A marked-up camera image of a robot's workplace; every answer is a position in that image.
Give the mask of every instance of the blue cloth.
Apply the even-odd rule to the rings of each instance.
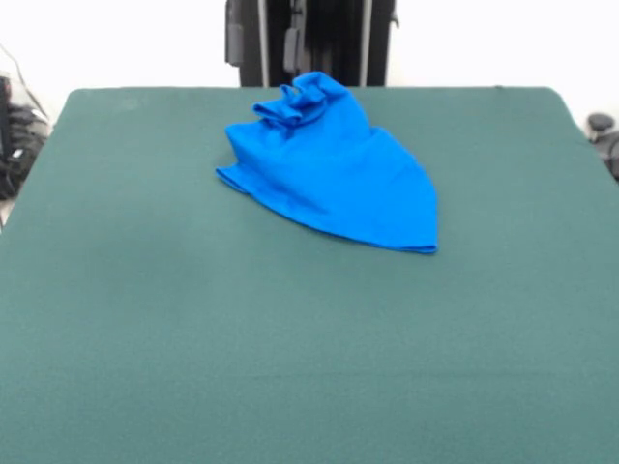
[[[436,195],[424,169],[371,128],[350,91],[322,72],[256,103],[257,122],[226,128],[238,162],[217,173],[286,218],[365,244],[433,253]]]

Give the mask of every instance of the white wall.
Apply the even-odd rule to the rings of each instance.
[[[543,85],[580,125],[619,120],[618,0],[398,0],[398,16],[390,85]]]
[[[53,113],[79,87],[236,86],[223,4],[13,0],[0,42]],[[398,0],[398,14],[391,85],[546,85],[579,123],[594,110],[619,119],[618,0]]]
[[[53,114],[80,87],[239,85],[223,62],[224,0],[2,3],[0,42]]]

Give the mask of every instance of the black cable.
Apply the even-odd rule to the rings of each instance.
[[[21,82],[21,85],[26,91],[26,94],[28,94],[28,97],[30,97],[30,100],[32,100],[32,103],[34,103],[35,106],[37,106],[37,108],[39,109],[39,111],[41,111],[41,113],[45,116],[45,118],[49,120],[49,116],[43,109],[43,106],[41,105],[37,97],[35,97],[35,95],[32,92],[30,92],[30,89],[28,88],[28,85],[26,84],[26,80],[23,78],[23,74],[21,73],[21,67],[19,66],[19,62],[17,62],[14,56],[9,52],[9,50],[5,48],[5,46],[2,45],[2,43],[0,43],[0,50],[2,50],[2,52],[5,55],[7,55],[7,58],[9,58],[15,65],[15,69],[17,70],[17,77],[19,78],[19,82]]]

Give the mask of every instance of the crumpled blue fabric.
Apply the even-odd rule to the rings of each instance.
[[[280,215],[377,247],[437,250],[436,194],[424,169],[386,130],[372,128],[348,89],[322,72],[256,103],[261,117],[226,128],[238,162],[229,186]]]

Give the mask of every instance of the black object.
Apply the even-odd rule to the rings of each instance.
[[[11,82],[0,77],[0,200],[19,193],[40,150],[48,125],[30,106],[11,103]]]
[[[587,118],[591,131],[590,141],[600,152],[600,158],[619,182],[619,130],[610,131],[614,120],[603,113],[594,113]]]
[[[9,133],[9,99],[11,86],[9,79],[0,77],[0,160],[8,157],[13,152],[11,136]]]
[[[225,2],[225,62],[236,67],[243,65],[241,0]]]
[[[369,4],[371,18],[365,28]],[[289,84],[308,71],[323,71],[344,85],[384,85],[395,7],[395,0],[228,0],[226,62],[239,66],[244,87]],[[260,18],[266,24],[262,37],[268,43],[262,50],[267,57],[260,46]],[[242,47],[230,49],[238,42]],[[240,48],[242,60],[232,59]],[[368,59],[364,76],[362,54]]]

